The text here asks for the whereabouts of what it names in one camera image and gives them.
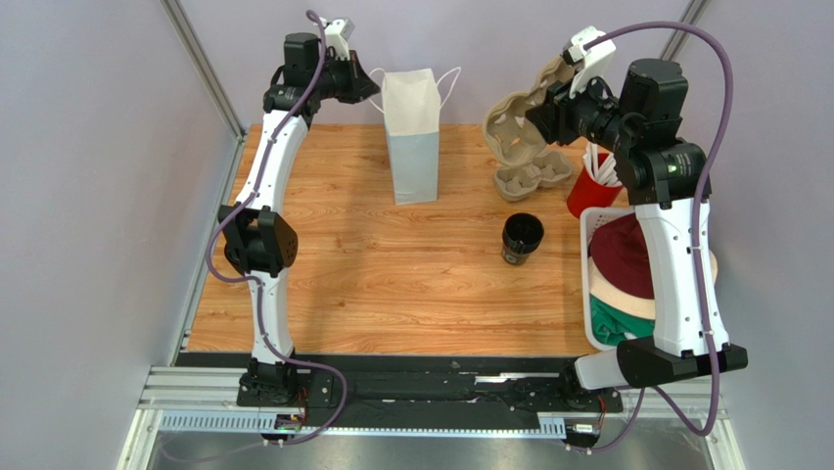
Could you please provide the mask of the white paper bag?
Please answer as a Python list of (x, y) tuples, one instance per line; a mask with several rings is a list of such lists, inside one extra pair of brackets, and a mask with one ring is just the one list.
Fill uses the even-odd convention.
[(441, 110), (461, 69), (441, 77), (431, 69), (372, 72), (381, 76), (381, 102), (371, 105), (384, 119), (394, 203), (434, 202), (439, 192)]

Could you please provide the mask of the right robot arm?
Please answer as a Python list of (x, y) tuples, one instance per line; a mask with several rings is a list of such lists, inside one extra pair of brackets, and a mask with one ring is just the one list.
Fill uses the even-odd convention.
[(614, 95), (582, 60), (526, 113), (548, 143), (585, 138), (612, 154), (648, 249), (654, 333), (576, 359), (565, 373), (579, 393), (656, 387), (748, 365), (746, 349), (724, 329), (712, 281), (710, 162), (701, 147), (678, 136), (687, 91), (679, 64), (640, 59)]

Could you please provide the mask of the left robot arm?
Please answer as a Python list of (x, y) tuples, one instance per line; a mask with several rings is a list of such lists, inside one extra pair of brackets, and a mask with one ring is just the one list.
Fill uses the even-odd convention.
[(239, 382), (241, 406), (289, 406), (301, 399), (288, 313), (288, 278), (299, 249), (298, 234), (283, 216), (289, 178), (322, 101), (357, 104), (380, 91), (333, 30), (323, 37), (291, 33), (283, 50), (285, 63), (263, 97), (262, 134), (248, 179), (235, 203), (218, 210), (224, 254), (253, 299), (255, 342)]

